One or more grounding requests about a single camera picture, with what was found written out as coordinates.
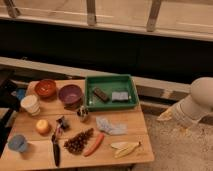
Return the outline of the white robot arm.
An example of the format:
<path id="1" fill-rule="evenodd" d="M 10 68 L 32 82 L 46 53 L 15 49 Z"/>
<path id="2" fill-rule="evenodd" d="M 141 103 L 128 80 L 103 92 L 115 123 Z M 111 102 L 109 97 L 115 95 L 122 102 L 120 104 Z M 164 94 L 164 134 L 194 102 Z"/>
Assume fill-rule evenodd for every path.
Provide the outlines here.
<path id="1" fill-rule="evenodd" d="M 161 113 L 158 121 L 175 119 L 184 127 L 197 124 L 213 115 L 213 77 L 201 77 L 190 85 L 189 94 Z"/>

